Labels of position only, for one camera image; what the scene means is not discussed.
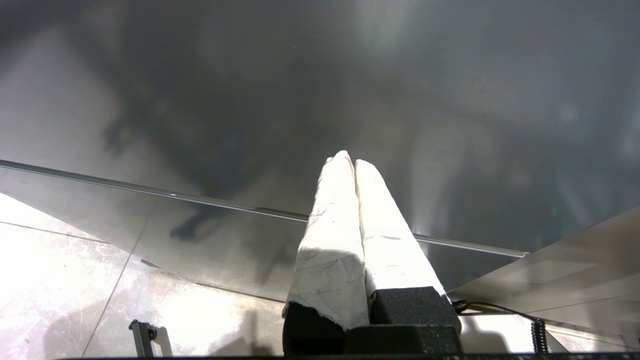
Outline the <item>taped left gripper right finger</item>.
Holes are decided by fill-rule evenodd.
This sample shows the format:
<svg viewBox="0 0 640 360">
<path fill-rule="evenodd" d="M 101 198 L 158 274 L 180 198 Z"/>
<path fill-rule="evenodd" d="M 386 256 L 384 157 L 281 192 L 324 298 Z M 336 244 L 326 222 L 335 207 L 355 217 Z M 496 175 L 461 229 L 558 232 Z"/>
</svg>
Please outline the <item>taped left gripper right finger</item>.
<svg viewBox="0 0 640 360">
<path fill-rule="evenodd" d="M 355 181 L 372 325 L 461 330 L 461 322 L 384 178 L 357 160 Z"/>
</svg>

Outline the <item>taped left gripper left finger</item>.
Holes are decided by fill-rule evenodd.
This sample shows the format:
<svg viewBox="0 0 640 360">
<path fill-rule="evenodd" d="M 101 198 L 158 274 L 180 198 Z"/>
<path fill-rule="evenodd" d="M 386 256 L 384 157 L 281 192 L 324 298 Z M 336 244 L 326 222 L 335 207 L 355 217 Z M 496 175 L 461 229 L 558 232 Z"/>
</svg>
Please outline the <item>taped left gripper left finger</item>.
<svg viewBox="0 0 640 360">
<path fill-rule="evenodd" d="M 370 323 L 355 169 L 345 150 L 320 171 L 282 317 L 286 356 L 342 354 L 346 333 Z"/>
</svg>

